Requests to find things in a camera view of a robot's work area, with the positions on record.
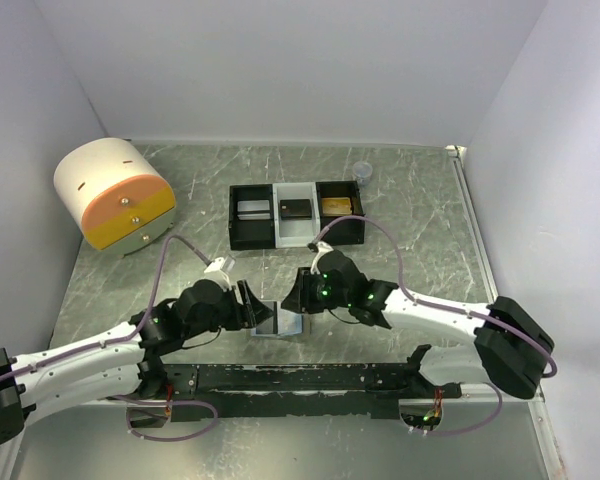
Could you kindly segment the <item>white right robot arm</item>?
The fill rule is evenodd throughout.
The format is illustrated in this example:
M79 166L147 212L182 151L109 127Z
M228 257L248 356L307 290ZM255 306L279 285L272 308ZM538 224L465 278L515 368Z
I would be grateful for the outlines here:
M397 283L367 278L338 250L299 268L281 306L298 314L344 308L366 326L422 330L457 342L453 353L428 349L405 372L406 390L419 398L438 384L490 382L529 400L541 380L557 371L554 341L514 299L499 296L480 304L405 293Z

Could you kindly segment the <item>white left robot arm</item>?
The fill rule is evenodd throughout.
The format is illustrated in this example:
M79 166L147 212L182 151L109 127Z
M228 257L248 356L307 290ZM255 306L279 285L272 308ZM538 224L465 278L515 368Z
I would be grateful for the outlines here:
M203 279L99 335L34 354L0 348L0 445L53 413L107 397L153 399L167 385L162 356L203 333L252 329L274 312L244 281Z

